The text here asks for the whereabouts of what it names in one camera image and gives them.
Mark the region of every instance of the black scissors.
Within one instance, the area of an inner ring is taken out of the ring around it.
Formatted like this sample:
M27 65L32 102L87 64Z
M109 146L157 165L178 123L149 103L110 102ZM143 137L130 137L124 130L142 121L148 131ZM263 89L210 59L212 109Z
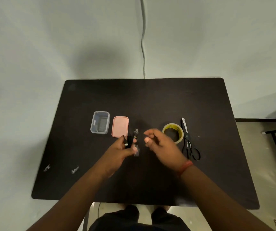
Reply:
M192 147L192 144L190 143L190 136L187 131L185 118L181 118L181 126L184 132L184 146L182 148L182 152L184 151L184 149L186 149L187 159L190 159L190 157L192 157L194 160L200 160L201 155L199 150L195 147Z

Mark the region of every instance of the person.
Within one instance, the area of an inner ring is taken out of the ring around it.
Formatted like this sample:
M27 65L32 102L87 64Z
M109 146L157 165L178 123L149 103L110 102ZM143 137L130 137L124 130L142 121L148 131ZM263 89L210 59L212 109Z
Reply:
M147 130L144 134L146 146L166 167L180 175L180 180L213 231L272 230L188 161L171 138L158 129ZM101 184L118 170L126 157L136 153L134 146L125 149L123 140L121 137L113 143L98 162L28 231L77 230ZM167 213L162 207L152 213L152 225L137 223L138 217L138 209L128 205L125 210L104 214L89 230L189 230L181 218Z

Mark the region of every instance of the white wall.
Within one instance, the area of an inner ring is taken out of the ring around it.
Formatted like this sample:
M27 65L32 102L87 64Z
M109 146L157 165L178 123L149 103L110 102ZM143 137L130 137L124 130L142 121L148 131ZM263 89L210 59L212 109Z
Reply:
M0 0L0 230L55 201L31 191L64 81L143 78L139 0Z
M222 77L236 118L276 117L276 0L145 0L147 78Z

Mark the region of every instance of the beige floor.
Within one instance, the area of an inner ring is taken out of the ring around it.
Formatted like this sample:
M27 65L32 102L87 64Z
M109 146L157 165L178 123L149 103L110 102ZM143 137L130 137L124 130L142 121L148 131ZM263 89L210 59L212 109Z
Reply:
M260 202L259 210L252 210L255 216L275 230L273 219L276 218L276 148L270 135L261 132L276 129L276 123L238 122L245 155ZM146 205L137 206L140 211L139 221L151 224L151 214ZM94 203L90 208L87 229L99 216L120 210L118 204ZM183 219L191 231L211 230L198 208L171 207L169 213Z

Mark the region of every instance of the red bracelet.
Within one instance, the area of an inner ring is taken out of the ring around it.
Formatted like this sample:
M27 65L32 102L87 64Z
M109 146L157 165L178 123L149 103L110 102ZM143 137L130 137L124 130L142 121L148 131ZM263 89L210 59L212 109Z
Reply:
M193 165L193 162L191 160L186 161L179 169L178 176L181 177L184 171L191 165Z

